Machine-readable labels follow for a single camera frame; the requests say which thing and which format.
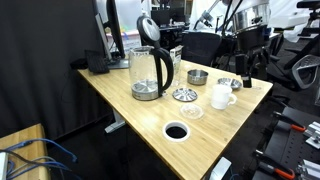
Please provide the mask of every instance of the black wall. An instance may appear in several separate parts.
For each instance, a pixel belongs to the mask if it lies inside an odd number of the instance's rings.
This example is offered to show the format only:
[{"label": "black wall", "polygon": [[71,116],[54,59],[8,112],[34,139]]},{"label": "black wall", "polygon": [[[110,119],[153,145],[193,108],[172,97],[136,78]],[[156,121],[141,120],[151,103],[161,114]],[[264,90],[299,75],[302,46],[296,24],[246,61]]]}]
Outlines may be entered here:
[{"label": "black wall", "polygon": [[55,139],[107,114],[70,62],[102,50],[91,0],[0,0],[0,137],[41,123]]}]

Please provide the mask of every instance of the electric kettle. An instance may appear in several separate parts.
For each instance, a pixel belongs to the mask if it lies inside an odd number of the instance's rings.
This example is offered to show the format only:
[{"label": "electric kettle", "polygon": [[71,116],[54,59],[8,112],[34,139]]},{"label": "electric kettle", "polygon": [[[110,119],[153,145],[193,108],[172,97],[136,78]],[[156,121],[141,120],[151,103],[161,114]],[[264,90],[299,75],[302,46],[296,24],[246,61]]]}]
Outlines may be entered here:
[{"label": "electric kettle", "polygon": [[170,87],[174,72],[173,62],[169,52],[160,47],[159,27],[150,17],[140,16],[137,28],[141,39],[148,45],[131,49],[129,52],[132,96],[142,101],[154,100]]}]

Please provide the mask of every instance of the kettle handle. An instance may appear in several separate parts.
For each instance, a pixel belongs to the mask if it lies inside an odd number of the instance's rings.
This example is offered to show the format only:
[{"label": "kettle handle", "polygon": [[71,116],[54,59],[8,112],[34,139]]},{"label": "kettle handle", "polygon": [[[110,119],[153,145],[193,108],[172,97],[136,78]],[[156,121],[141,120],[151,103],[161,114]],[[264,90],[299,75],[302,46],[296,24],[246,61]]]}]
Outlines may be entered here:
[{"label": "kettle handle", "polygon": [[[168,89],[172,83],[173,80],[173,62],[170,57],[169,52],[166,49],[163,48],[156,48],[151,50],[152,54],[154,55],[154,60],[156,63],[156,69],[157,69],[157,77],[158,77],[158,95],[159,97],[162,96],[162,93],[164,90]],[[167,68],[167,80],[166,83],[162,86],[162,70],[161,70],[161,61],[166,65]]]}]

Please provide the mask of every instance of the white mug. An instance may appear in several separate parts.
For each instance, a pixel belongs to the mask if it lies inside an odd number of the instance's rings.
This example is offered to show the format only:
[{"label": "white mug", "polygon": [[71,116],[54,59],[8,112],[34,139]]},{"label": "white mug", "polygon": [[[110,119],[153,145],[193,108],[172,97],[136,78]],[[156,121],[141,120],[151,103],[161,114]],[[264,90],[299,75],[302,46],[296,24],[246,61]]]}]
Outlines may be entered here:
[{"label": "white mug", "polygon": [[211,106],[216,109],[225,109],[228,105],[234,104],[237,101],[237,96],[232,94],[230,86],[217,84],[213,86]]}]

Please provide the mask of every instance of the wooden table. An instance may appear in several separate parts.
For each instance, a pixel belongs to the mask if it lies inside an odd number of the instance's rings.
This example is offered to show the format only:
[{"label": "wooden table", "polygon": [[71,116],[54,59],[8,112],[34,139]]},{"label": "wooden table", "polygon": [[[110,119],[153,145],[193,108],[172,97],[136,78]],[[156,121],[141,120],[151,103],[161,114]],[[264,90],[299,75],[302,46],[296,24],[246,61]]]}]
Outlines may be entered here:
[{"label": "wooden table", "polygon": [[[43,127],[40,124],[37,124],[1,138],[0,149],[7,148],[9,146],[15,145],[25,140],[43,138],[43,137],[44,137]],[[14,152],[18,153],[19,155],[21,155],[22,157],[28,160],[32,160],[32,159],[47,155],[45,143],[41,141],[33,142],[28,146],[14,150]],[[15,167],[20,167],[21,165],[25,164],[23,161],[11,155],[9,155],[9,160],[12,160],[15,163]],[[49,178],[48,170],[45,167],[37,167],[15,178],[15,180],[20,180],[20,179],[21,180],[26,180],[26,179],[46,180],[50,178]]]},{"label": "wooden table", "polygon": [[[207,71],[207,84],[188,84],[187,71],[190,69]],[[181,179],[195,180],[203,178],[215,164],[272,84],[253,79],[253,88],[234,91],[238,97],[236,104],[225,110],[216,110],[210,104],[212,86],[219,78],[230,77],[241,81],[240,76],[187,61],[182,61],[180,70],[181,84],[170,87],[166,96],[153,101],[138,101],[132,97],[128,69],[111,70],[109,74],[100,75],[88,70],[79,72],[176,175]],[[204,110],[205,114],[201,119],[190,120],[179,113],[180,107],[185,103],[175,100],[172,92],[180,87],[197,92],[198,99],[193,103]],[[164,138],[162,128],[172,120],[182,121],[190,127],[191,135],[186,141],[174,143]]]}]

